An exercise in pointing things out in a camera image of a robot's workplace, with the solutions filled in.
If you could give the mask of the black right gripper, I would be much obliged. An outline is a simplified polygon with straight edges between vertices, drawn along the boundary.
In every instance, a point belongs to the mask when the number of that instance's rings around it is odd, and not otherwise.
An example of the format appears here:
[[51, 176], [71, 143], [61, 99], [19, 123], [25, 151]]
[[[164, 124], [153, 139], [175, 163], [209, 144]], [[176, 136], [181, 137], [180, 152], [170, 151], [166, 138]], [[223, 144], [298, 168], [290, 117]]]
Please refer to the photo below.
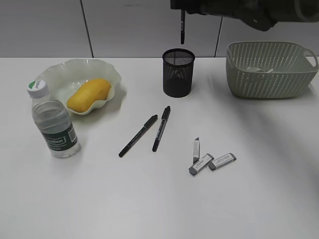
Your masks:
[[188, 14], [238, 19], [259, 31], [268, 31], [277, 23], [263, 0], [171, 0], [170, 8]]

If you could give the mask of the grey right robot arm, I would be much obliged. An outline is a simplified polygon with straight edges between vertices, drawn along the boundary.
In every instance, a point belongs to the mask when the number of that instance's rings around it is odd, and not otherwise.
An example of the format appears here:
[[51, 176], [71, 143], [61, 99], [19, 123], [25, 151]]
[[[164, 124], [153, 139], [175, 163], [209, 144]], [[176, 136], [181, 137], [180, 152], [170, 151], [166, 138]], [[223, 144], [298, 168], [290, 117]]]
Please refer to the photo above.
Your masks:
[[318, 0], [171, 0], [170, 8], [238, 19], [259, 31], [268, 31], [278, 22], [319, 20]]

